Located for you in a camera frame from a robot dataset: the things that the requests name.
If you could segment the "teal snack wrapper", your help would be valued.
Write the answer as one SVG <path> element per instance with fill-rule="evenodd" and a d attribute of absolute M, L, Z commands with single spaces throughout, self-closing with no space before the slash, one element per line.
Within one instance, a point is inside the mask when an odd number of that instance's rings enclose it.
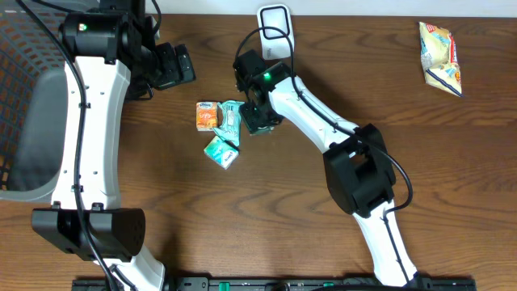
<path fill-rule="evenodd" d="M 231 142 L 235 147 L 240 146 L 241 114 L 239 109 L 243 104 L 244 102 L 236 100 L 218 103 L 218 107 L 222 111 L 223 121 L 213 131 L 219 138 Z"/>

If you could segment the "small orange snack packet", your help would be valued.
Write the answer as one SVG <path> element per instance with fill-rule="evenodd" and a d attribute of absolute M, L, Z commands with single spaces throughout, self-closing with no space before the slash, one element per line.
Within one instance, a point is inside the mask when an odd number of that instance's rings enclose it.
<path fill-rule="evenodd" d="M 217 127 L 217 102 L 198 102 L 196 104 L 196 129 L 198 131 L 213 131 Z"/>

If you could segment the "teal tissue pack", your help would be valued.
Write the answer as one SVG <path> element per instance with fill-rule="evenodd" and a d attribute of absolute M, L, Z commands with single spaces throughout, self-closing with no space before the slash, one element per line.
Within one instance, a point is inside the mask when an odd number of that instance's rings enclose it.
<path fill-rule="evenodd" d="M 229 143 L 218 136 L 215 136 L 204 148 L 207 157 L 213 160 L 217 165 L 228 169 L 233 161 L 238 157 L 239 152 Z"/>

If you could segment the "large orange wipes pack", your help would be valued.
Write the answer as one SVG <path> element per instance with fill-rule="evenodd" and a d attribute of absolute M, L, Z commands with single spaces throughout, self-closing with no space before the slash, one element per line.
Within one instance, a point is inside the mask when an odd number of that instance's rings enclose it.
<path fill-rule="evenodd" d="M 462 97 L 460 65 L 452 33 L 433 24 L 418 24 L 420 58 L 426 84 Z"/>

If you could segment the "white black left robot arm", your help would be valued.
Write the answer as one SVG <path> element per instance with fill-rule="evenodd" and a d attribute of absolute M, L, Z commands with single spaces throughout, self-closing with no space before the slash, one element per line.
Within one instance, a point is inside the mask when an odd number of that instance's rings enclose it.
<path fill-rule="evenodd" d="M 65 139 L 51 204 L 34 209 L 32 228 L 64 253 L 98 264 L 95 290 L 172 290 L 166 266 L 145 246 L 145 213 L 121 205 L 120 121 L 126 100 L 192 82 L 187 48 L 157 44 L 160 20 L 142 1 L 102 1 L 67 14 L 54 42 L 65 58 Z"/>

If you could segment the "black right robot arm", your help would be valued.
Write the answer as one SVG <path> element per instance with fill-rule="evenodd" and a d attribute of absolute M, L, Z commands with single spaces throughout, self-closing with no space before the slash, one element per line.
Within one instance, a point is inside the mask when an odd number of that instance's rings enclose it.
<path fill-rule="evenodd" d="M 252 135 L 290 120 L 322 153 L 329 193 L 359 224 L 383 285 L 408 287 L 417 268 L 397 226 L 395 174 L 401 166 L 388 154 L 375 126 L 360 127 L 328 108 L 282 61 L 268 65 L 254 50 L 236 56 L 236 87 L 246 94 L 240 108 Z"/>

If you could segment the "white barcode scanner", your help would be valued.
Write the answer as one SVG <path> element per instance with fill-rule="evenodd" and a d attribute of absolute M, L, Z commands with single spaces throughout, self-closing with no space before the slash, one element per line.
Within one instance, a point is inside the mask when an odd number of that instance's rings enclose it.
<path fill-rule="evenodd" d="M 284 4 L 271 4 L 258 9 L 259 27 L 276 27 L 282 30 L 294 44 L 294 32 L 289 8 Z M 290 57 L 287 39 L 278 31 L 266 29 L 260 33 L 263 58 L 275 60 Z"/>

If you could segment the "grey plastic mesh basket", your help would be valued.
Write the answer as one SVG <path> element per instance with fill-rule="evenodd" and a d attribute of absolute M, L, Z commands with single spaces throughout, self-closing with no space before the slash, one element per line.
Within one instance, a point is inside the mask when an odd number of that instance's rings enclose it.
<path fill-rule="evenodd" d="M 25 10 L 56 34 L 96 1 L 1 3 L 1 198 L 47 204 L 57 184 L 67 111 L 65 60 Z"/>

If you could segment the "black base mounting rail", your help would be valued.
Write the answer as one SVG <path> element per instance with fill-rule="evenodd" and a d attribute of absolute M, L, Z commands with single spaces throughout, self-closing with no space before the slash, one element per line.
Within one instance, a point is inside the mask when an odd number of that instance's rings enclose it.
<path fill-rule="evenodd" d="M 308 290 L 387 290 L 387 286 L 373 277 L 349 277 L 323 280 L 273 280 L 273 279 L 208 279 L 206 277 L 181 277 L 167 285 L 166 290 L 177 291 L 308 291 Z M 415 277 L 407 290 L 423 291 L 477 291 L 472 279 L 444 279 Z"/>

